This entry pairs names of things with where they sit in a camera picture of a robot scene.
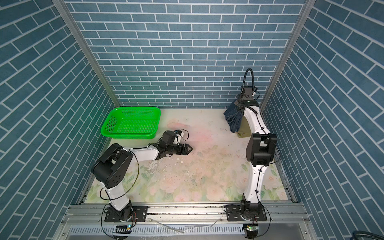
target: black cable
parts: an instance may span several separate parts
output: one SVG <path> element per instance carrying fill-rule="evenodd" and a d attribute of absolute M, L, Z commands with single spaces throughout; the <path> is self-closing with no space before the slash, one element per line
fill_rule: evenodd
<path fill-rule="evenodd" d="M 248 68 L 248 69 L 245 71 L 245 74 L 244 74 L 244 78 L 243 78 L 243 86 L 242 86 L 242 88 L 241 88 L 241 92 L 243 92 L 243 90 L 244 90 L 244 87 L 245 87 L 245 78 L 247 77 L 247 73 L 248 73 L 248 71 L 251 71 L 251 77 L 252 77 L 252 91 L 253 91 L 253 89 L 255 88 L 255 78 L 254 78 L 254 76 L 253 76 L 253 70 L 252 70 L 252 68 Z"/>
<path fill-rule="evenodd" d="M 189 132 L 188 132 L 187 130 L 185 130 L 185 129 L 180 129 L 180 131 L 186 131 L 186 132 L 188 133 L 188 137 L 187 137 L 187 139 L 184 139 L 183 137 L 181 137 L 184 141 L 188 140 L 188 139 L 189 139 Z"/>
<path fill-rule="evenodd" d="M 279 153 L 279 159 L 277 160 L 277 161 L 274 161 L 274 162 L 271 162 L 271 163 L 269 163 L 269 165 L 271 165 L 271 164 L 275 164 L 275 163 L 277 163 L 278 161 L 280 161 L 281 160 L 281 155 L 280 155 L 280 153 Z"/>
<path fill-rule="evenodd" d="M 257 96 L 257 97 L 254 99 L 254 100 L 257 100 L 257 99 L 259 99 L 259 98 L 260 98 L 260 92 L 259 92 L 259 91 L 257 91 L 257 88 L 256 88 L 255 92 L 259 94 L 259 96 Z"/>
<path fill-rule="evenodd" d="M 121 195 L 120 197 L 117 197 L 117 198 L 114 198 L 114 199 L 111 199 L 111 198 L 109 197 L 107 190 L 105 190 L 105 192 L 106 192 L 106 194 L 107 194 L 107 196 L 108 196 L 109 199 L 105 199 L 105 198 L 103 198 L 103 197 L 101 196 L 101 191 L 102 191 L 103 189 L 105 189 L 105 187 L 102 188 L 102 189 L 100 190 L 100 193 L 99 193 L 100 198 L 101 198 L 102 200 L 112 201 L 112 200 L 119 199 L 119 198 L 121 198 L 122 196 L 126 195 L 126 194 L 133 188 L 133 186 L 136 184 L 136 181 L 137 181 L 137 179 L 138 179 L 138 177 L 139 177 L 139 172 L 140 172 L 139 160 L 137 159 L 136 154 L 135 154 L 134 152 L 132 152 L 131 150 L 129 150 L 129 151 L 130 151 L 131 153 L 133 153 L 133 155 L 135 156 L 136 161 L 137 161 L 137 176 L 136 176 L 135 182 L 134 182 L 134 183 L 132 184 L 132 186 L 128 189 L 128 191 L 126 191 L 126 192 L 125 192 L 123 195 Z"/>
<path fill-rule="evenodd" d="M 104 209 L 105 209 L 105 207 L 106 207 L 107 205 L 108 205 L 108 204 L 104 205 L 104 207 L 103 207 L 103 211 L 101 212 L 101 219 L 100 219 L 101 229 L 103 230 L 103 232 L 104 232 L 105 235 L 107 235 L 108 237 L 110 237 L 110 238 L 116 240 L 116 238 L 111 237 L 110 235 L 108 235 L 108 234 L 104 231 L 104 228 L 103 228 L 103 213 L 104 213 Z"/>
<path fill-rule="evenodd" d="M 257 184 L 256 184 L 256 190 L 255 190 L 255 192 L 256 192 L 256 197 L 257 197 L 257 200 L 258 200 L 259 204 L 260 204 L 260 205 L 261 205 L 261 206 L 268 212 L 268 215 L 269 215 L 269 224 L 268 224 L 268 228 L 266 229 L 265 233 L 263 233 L 263 234 L 257 236 L 256 238 L 261 237 L 261 236 L 264 236 L 264 235 L 268 232 L 269 227 L 271 226 L 271 214 L 269 214 L 268 209 L 262 205 L 262 202 L 260 201 L 259 196 L 258 196 L 258 193 L 259 193 L 259 192 L 258 192 L 258 190 L 257 190 L 257 189 L 259 188 L 260 173 L 262 172 L 262 168 L 263 168 L 263 167 L 265 167 L 265 166 L 262 166 L 262 167 L 259 169 L 259 176 L 257 177 Z"/>
<path fill-rule="evenodd" d="M 150 145 L 148 145 L 148 146 L 145 146 L 145 147 L 136 147 L 136 148 L 134 148 L 134 149 L 143 149 L 143 148 L 147 148 L 147 147 L 149 147 Z"/>
<path fill-rule="evenodd" d="M 136 216 L 136 213 L 135 213 L 135 225 L 132 225 L 132 226 L 130 227 L 130 229 L 132 229 L 134 226 L 136 226 L 136 223 L 137 223 L 136 218 L 137 218 L 137 216 Z"/>
<path fill-rule="evenodd" d="M 268 232 L 269 227 L 271 226 L 271 214 L 269 214 L 268 208 L 266 208 L 266 207 L 264 207 L 264 208 L 265 208 L 265 210 L 268 212 L 268 215 L 269 215 L 269 224 L 268 224 L 268 228 L 266 229 L 265 233 L 263 233 L 263 234 L 261 234 L 261 235 L 258 235 L 256 238 L 261 237 L 261 236 L 264 236 L 264 235 Z"/>
<path fill-rule="evenodd" d="M 352 237 L 350 240 L 359 240 L 358 238 L 371 238 L 371 239 L 377 239 L 377 240 L 384 240 L 383 236 L 366 232 L 366 231 L 354 231 L 352 232 Z"/>

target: black mounting plate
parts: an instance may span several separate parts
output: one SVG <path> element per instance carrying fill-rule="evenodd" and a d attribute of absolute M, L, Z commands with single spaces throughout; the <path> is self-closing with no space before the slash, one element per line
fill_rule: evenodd
<path fill-rule="evenodd" d="M 249 221 L 248 219 L 251 219 L 250 221 L 253 221 L 253 217 L 242 217 L 240 214 L 240 206 L 237 205 L 231 205 L 230 207 L 227 207 L 225 209 L 227 212 L 227 221 L 228 222 L 239 222 L 239 221 Z M 266 221 L 266 214 L 265 209 L 262 206 L 262 210 L 260 214 L 255 215 L 257 221 Z"/>
<path fill-rule="evenodd" d="M 147 206 L 132 206 L 133 212 L 136 213 L 136 222 L 145 222 L 145 218 L 147 217 Z M 112 214 L 105 216 L 105 222 L 118 222 L 122 223 L 118 219 L 115 219 Z"/>

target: green basket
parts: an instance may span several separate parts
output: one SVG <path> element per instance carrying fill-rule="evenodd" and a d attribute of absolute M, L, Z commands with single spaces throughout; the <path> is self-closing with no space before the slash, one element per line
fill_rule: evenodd
<path fill-rule="evenodd" d="M 114 139 L 152 139 L 160 115 L 161 111 L 156 107 L 115 108 L 101 127 L 101 134 Z"/>

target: wire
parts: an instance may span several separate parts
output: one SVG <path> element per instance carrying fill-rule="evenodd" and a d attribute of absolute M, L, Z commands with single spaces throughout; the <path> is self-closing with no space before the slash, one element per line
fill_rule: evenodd
<path fill-rule="evenodd" d="M 136 226 L 136 223 L 137 223 L 137 216 L 136 216 L 136 212 L 135 213 L 135 225 L 132 224 L 131 228 L 133 228 L 134 226 Z"/>
<path fill-rule="evenodd" d="M 187 130 L 185 130 L 185 129 L 180 129 L 181 131 L 186 131 L 187 133 L 188 133 L 188 137 L 187 137 L 187 139 L 184 139 L 183 137 L 181 137 L 184 141 L 186 141 L 186 140 L 188 140 L 189 139 L 189 132 L 187 131 Z"/>
<path fill-rule="evenodd" d="M 262 205 L 262 202 L 261 202 L 260 199 L 259 199 L 259 196 L 258 196 L 258 190 L 257 190 L 257 189 L 259 188 L 260 173 L 262 172 L 262 168 L 263 168 L 263 167 L 265 167 L 265 166 L 262 166 L 262 167 L 259 169 L 259 176 L 257 177 L 256 197 L 257 197 L 257 200 L 258 200 L 259 204 L 260 204 L 260 205 L 261 205 L 261 206 L 268 212 L 268 215 L 269 215 L 269 224 L 268 224 L 268 228 L 266 229 L 265 233 L 263 233 L 263 234 L 257 236 L 256 238 L 261 237 L 261 236 L 264 236 L 264 235 L 268 232 L 269 227 L 271 226 L 271 214 L 269 214 L 268 209 Z"/>
<path fill-rule="evenodd" d="M 248 68 L 248 69 L 245 71 L 245 74 L 244 74 L 244 78 L 243 78 L 243 86 L 242 86 L 242 88 L 241 88 L 241 92 L 243 92 L 243 90 L 244 90 L 244 87 L 245 87 L 245 78 L 247 77 L 247 73 L 248 73 L 248 71 L 251 71 L 251 77 L 252 77 L 252 91 L 253 91 L 253 89 L 255 88 L 255 78 L 254 78 L 254 76 L 253 76 L 253 70 L 252 70 L 252 68 Z"/>
<path fill-rule="evenodd" d="M 114 237 L 108 235 L 108 234 L 104 231 L 104 228 L 103 228 L 103 213 L 104 213 L 105 207 L 106 207 L 107 205 L 108 205 L 108 204 L 104 205 L 104 207 L 103 207 L 103 211 L 101 212 L 101 219 L 100 219 L 101 229 L 103 230 L 103 232 L 104 232 L 105 235 L 107 235 L 108 237 L 110 237 L 110 238 L 116 240 L 116 238 L 114 238 Z"/>
<path fill-rule="evenodd" d="M 352 237 L 350 240 L 359 240 L 359 238 L 371 238 L 371 239 L 377 239 L 377 240 L 384 240 L 383 236 L 366 232 L 366 231 L 354 231 L 352 233 Z"/>
<path fill-rule="evenodd" d="M 256 238 L 258 237 L 261 237 L 261 236 L 264 236 L 268 230 L 269 230 L 269 227 L 271 226 L 271 214 L 269 214 L 269 211 L 268 211 L 268 208 L 264 207 L 264 209 L 268 212 L 268 215 L 269 215 L 269 224 L 268 224 L 268 228 L 266 229 L 265 233 L 261 234 L 261 235 L 258 235 Z"/>
<path fill-rule="evenodd" d="M 257 91 L 257 87 L 255 87 L 256 88 L 256 90 L 254 90 L 256 93 L 258 93 L 259 94 L 259 96 L 257 96 L 254 100 L 257 100 L 257 99 L 259 99 L 260 98 L 260 93 L 259 93 L 259 91 Z"/>
<path fill-rule="evenodd" d="M 114 199 L 111 199 L 111 198 L 109 197 L 108 192 L 107 192 L 107 190 L 105 189 L 105 187 L 102 188 L 102 189 L 100 190 L 100 192 L 99 192 L 100 198 L 101 198 L 102 200 L 112 201 L 112 200 L 119 199 L 119 198 L 121 198 L 122 196 L 126 195 L 126 194 L 133 188 L 133 186 L 136 184 L 136 181 L 137 181 L 137 179 L 138 179 L 138 177 L 139 177 L 139 172 L 140 172 L 139 160 L 137 159 L 136 154 L 135 154 L 134 152 L 132 152 L 131 150 L 129 150 L 129 151 L 130 151 L 131 153 L 133 153 L 133 155 L 135 156 L 136 161 L 137 161 L 137 176 L 136 176 L 135 182 L 134 182 L 134 183 L 132 184 L 132 186 L 128 189 L 128 191 L 126 191 L 126 192 L 125 192 L 123 195 L 121 195 L 120 197 L 117 197 L 117 198 L 114 198 Z M 102 191 L 103 189 L 105 189 L 105 192 L 106 192 L 106 194 L 107 194 L 107 196 L 108 196 L 108 199 L 105 199 L 105 198 L 103 198 L 103 197 L 101 196 L 101 191 Z"/>
<path fill-rule="evenodd" d="M 280 153 L 279 153 L 279 159 L 278 159 L 277 161 L 274 161 L 274 162 L 269 163 L 269 165 L 275 164 L 275 163 L 277 163 L 277 162 L 280 161 L 280 160 L 281 160 L 281 155 L 280 155 Z"/>
<path fill-rule="evenodd" d="M 252 224 L 255 224 L 255 220 L 256 220 L 256 224 L 258 224 L 258 223 L 257 223 L 256 216 L 253 217 L 253 222 L 252 222 Z"/>
<path fill-rule="evenodd" d="M 179 229 L 177 229 L 177 228 L 173 228 L 173 227 L 167 226 L 167 225 L 162 224 L 161 222 L 158 222 L 158 221 L 156 221 L 156 220 L 154 220 L 154 219 L 152 219 L 152 218 L 150 218 L 150 219 L 151 219 L 152 221 L 157 222 L 158 224 L 160 224 L 160 225 L 166 227 L 166 228 L 169 229 L 169 230 L 176 231 L 176 232 L 181 232 L 181 233 L 185 233 L 183 230 L 179 230 Z"/>

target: brick wall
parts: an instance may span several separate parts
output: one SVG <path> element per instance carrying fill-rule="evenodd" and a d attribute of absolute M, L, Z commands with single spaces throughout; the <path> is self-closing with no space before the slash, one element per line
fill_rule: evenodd
<path fill-rule="evenodd" d="M 250 66 L 261 100 L 303 2 L 66 1 L 122 104 L 163 108 L 225 108 Z"/>
<path fill-rule="evenodd" d="M 0 239 L 53 236 L 112 108 L 50 0 L 0 1 Z"/>
<path fill-rule="evenodd" d="M 265 110 L 319 239 L 384 235 L 383 12 L 317 0 Z"/>

